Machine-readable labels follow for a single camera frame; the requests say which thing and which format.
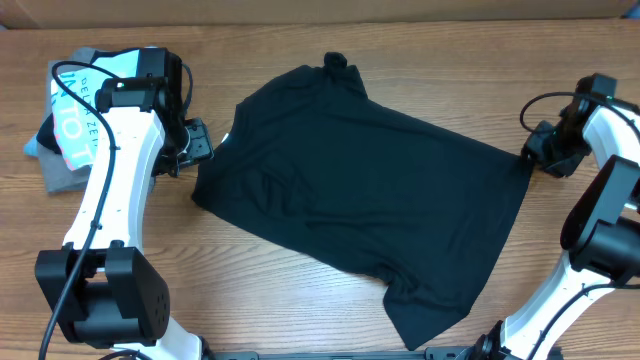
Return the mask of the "black t-shirt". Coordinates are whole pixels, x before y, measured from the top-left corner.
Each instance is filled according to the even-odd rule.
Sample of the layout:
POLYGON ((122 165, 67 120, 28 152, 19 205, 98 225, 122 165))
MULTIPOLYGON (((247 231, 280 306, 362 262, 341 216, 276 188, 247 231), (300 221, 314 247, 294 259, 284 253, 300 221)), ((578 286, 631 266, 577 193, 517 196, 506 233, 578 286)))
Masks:
POLYGON ((380 279, 414 350, 471 311, 533 167, 372 101, 329 52, 238 104, 192 195, 230 224, 338 270, 380 279))

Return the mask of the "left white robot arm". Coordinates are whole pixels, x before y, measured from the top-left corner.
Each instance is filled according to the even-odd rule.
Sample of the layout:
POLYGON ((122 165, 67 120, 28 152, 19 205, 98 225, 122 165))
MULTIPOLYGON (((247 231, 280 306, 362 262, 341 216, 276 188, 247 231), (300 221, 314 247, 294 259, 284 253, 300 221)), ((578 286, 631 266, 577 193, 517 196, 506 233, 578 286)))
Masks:
POLYGON ((111 78, 96 94, 97 158, 58 250, 39 253, 36 280, 51 307, 39 354, 54 330, 111 358, 210 359, 208 343, 171 316, 169 288, 143 251, 153 176, 191 165, 178 88, 165 77, 111 78))

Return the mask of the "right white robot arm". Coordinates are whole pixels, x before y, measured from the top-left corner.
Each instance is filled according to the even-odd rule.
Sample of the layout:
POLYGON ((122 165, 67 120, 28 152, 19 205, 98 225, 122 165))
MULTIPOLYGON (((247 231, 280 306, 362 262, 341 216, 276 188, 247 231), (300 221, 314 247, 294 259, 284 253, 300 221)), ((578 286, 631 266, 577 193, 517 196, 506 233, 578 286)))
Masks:
POLYGON ((458 358, 559 359, 557 340, 592 304, 633 289, 639 224, 622 212, 639 208, 639 107, 616 98, 616 86, 600 73, 580 79, 559 122, 531 129, 521 154, 540 170, 568 177, 591 155, 599 171, 564 222, 562 253, 549 277, 458 358))

